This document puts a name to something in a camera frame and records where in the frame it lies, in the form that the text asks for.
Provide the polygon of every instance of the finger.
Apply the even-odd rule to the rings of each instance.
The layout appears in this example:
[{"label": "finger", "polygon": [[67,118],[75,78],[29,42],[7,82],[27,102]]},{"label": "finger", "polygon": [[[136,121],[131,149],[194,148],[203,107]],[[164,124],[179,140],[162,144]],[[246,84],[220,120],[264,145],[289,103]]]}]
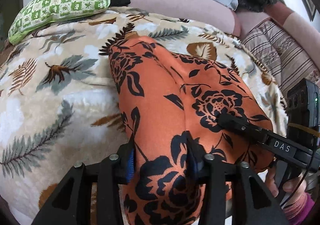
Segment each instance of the finger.
[{"label": "finger", "polygon": [[266,186],[271,191],[274,197],[276,197],[279,193],[279,190],[275,184],[275,179],[274,179],[275,173],[276,173],[275,168],[269,169],[266,175],[266,181],[265,181]]},{"label": "finger", "polygon": [[[297,187],[300,180],[301,180],[301,177],[298,177],[286,182],[283,186],[284,191],[288,193],[293,193],[293,191]],[[295,192],[295,194],[289,200],[288,205],[294,204],[295,202],[297,202],[300,199],[300,197],[304,194],[306,187],[307,187],[307,182],[304,180],[302,184],[299,186],[299,188],[297,189],[297,191]]]},{"label": "finger", "polygon": [[266,180],[274,179],[275,175],[276,175],[276,168],[275,167],[269,168],[268,173],[266,175]]},{"label": "finger", "polygon": [[[285,192],[288,192],[288,193],[293,193],[293,191],[295,190],[295,188],[298,186],[298,184],[300,183],[300,180],[301,180],[301,176],[297,177],[297,178],[294,178],[288,182],[286,182],[284,185],[283,185],[283,190]],[[302,182],[302,184],[299,186],[297,192],[301,193],[301,192],[304,192],[305,189],[307,187],[307,182],[304,180]]]},{"label": "finger", "polygon": [[268,187],[269,190],[271,191],[273,197],[277,197],[277,196],[278,196],[278,194],[279,194],[279,189],[278,189],[278,187],[276,186],[276,184],[275,184],[274,182],[268,184],[267,187]]}]

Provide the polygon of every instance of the bed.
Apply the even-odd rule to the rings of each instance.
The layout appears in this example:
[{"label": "bed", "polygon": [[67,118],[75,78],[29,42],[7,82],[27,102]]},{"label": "bed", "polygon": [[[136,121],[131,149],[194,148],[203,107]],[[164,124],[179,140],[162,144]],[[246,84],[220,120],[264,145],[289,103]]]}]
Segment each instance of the bed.
[{"label": "bed", "polygon": [[31,223],[76,161],[100,162],[127,141],[106,54],[113,42],[134,35],[232,68],[274,132],[285,135],[285,101],[276,80],[232,35],[130,7],[51,23],[11,47],[0,71],[0,194],[23,217],[21,225]]}]

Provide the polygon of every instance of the purple sleeve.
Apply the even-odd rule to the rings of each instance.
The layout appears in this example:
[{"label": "purple sleeve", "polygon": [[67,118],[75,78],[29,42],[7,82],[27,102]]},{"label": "purple sleeve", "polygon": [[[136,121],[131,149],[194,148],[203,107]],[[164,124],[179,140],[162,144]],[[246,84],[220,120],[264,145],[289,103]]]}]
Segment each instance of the purple sleeve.
[{"label": "purple sleeve", "polygon": [[300,225],[308,216],[314,204],[315,202],[311,199],[310,194],[308,194],[306,206],[301,210],[301,212],[297,216],[289,220],[290,225]]}]

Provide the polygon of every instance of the person's arm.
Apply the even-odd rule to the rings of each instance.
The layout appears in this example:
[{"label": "person's arm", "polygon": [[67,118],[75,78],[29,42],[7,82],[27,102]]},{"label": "person's arm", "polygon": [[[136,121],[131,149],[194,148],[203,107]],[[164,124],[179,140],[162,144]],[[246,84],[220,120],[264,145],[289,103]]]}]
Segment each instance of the person's arm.
[{"label": "person's arm", "polygon": [[[269,169],[265,182],[266,186],[269,188],[274,197],[276,197],[279,193],[274,180],[275,174],[275,168]],[[301,176],[286,182],[283,185],[284,191],[287,193],[292,193],[300,180]],[[307,183],[306,181],[303,181],[294,196],[287,203],[287,206],[284,208],[284,214],[289,220],[290,225],[300,225],[314,205],[314,201],[311,199],[310,195],[305,192],[306,187]]]},{"label": "person's arm", "polygon": [[315,202],[310,194],[303,193],[297,202],[284,208],[284,214],[290,222],[290,225],[299,225],[307,217]]}]

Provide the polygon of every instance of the rubber band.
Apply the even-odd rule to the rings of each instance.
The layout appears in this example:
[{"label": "rubber band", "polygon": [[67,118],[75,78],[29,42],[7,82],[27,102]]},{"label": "rubber band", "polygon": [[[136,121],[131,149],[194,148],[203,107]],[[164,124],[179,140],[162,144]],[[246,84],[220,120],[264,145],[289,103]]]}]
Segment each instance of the rubber band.
[{"label": "rubber band", "polygon": [[299,125],[299,124],[295,124],[295,123],[288,123],[288,126],[289,126],[289,127],[295,127],[295,128],[301,129],[301,130],[303,130],[303,131],[305,131],[305,132],[307,132],[307,133],[309,133],[309,134],[312,134],[312,135],[314,135],[314,136],[316,136],[316,137],[320,137],[320,132],[317,132],[317,131],[315,131],[315,130],[312,129],[312,128],[307,128],[307,127],[305,127],[305,126],[302,126],[302,125]]}]

